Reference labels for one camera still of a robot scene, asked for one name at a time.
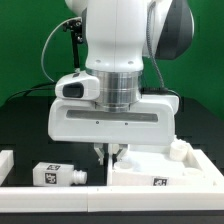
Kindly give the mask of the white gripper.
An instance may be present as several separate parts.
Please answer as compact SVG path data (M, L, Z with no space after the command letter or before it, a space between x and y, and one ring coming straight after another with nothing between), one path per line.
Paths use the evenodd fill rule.
M49 113L48 134L55 141L91 142L99 164L105 160L106 145L112 158L120 161L127 144L169 145L175 136L174 115L179 99L173 95L143 95L126 112L104 112L92 101L57 98Z

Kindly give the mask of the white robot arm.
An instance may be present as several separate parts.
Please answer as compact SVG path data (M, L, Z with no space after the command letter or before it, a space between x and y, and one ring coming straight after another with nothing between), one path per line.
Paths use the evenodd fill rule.
M55 141L168 146L179 99L163 87L140 88L143 59L173 60L190 46L194 20L187 0L66 0L84 20L86 69L62 77L48 121Z

